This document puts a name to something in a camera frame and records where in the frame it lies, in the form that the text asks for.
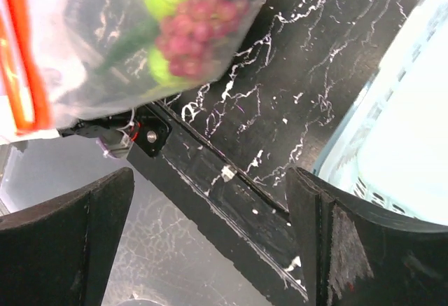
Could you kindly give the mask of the light blue plastic basket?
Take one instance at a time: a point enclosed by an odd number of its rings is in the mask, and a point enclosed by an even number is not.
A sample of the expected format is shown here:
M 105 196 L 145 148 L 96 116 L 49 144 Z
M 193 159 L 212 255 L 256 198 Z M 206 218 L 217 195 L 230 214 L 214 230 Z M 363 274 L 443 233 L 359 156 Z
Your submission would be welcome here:
M 314 174 L 397 214 L 447 223 L 447 0 L 420 0 Z

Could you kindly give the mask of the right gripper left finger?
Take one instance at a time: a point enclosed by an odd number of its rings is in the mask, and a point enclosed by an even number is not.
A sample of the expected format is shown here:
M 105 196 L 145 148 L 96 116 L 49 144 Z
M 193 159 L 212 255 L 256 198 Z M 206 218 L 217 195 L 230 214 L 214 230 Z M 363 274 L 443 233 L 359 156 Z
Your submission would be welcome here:
M 100 305 L 134 194 L 120 168 L 1 217 L 2 305 Z

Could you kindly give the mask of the green cucumber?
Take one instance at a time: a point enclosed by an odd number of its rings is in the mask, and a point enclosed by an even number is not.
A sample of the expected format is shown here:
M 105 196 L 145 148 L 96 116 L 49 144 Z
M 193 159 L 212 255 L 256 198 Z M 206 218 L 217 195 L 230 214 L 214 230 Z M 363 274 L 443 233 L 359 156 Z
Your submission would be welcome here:
M 158 34 L 159 22 L 152 19 L 141 22 L 113 44 L 104 61 L 94 69 L 94 72 L 104 74 L 126 57 L 149 46 Z

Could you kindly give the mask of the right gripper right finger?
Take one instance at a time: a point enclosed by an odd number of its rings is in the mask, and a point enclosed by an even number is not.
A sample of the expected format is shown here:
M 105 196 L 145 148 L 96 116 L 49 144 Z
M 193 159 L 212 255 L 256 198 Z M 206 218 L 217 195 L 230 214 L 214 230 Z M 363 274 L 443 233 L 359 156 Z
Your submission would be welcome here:
M 446 305 L 447 227 L 403 216 L 300 167 L 286 200 L 310 305 Z

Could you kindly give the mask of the red grape bunch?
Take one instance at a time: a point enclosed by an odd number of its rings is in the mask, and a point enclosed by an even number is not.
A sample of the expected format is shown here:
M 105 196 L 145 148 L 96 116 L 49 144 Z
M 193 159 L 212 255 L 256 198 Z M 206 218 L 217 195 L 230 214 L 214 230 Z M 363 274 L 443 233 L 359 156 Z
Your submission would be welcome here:
M 172 75 L 203 81 L 248 11 L 249 0 L 186 0 L 162 19 L 154 46 Z

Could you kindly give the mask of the green custard apple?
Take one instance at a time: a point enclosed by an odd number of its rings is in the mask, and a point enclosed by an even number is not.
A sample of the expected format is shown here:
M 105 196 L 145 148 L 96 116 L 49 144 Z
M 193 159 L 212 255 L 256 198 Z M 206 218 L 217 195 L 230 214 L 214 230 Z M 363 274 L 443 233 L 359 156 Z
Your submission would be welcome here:
M 162 52 L 155 46 L 148 51 L 148 69 L 153 79 L 166 88 L 188 89 L 195 86 L 195 82 L 188 78 L 178 77 L 169 71 L 169 62 Z

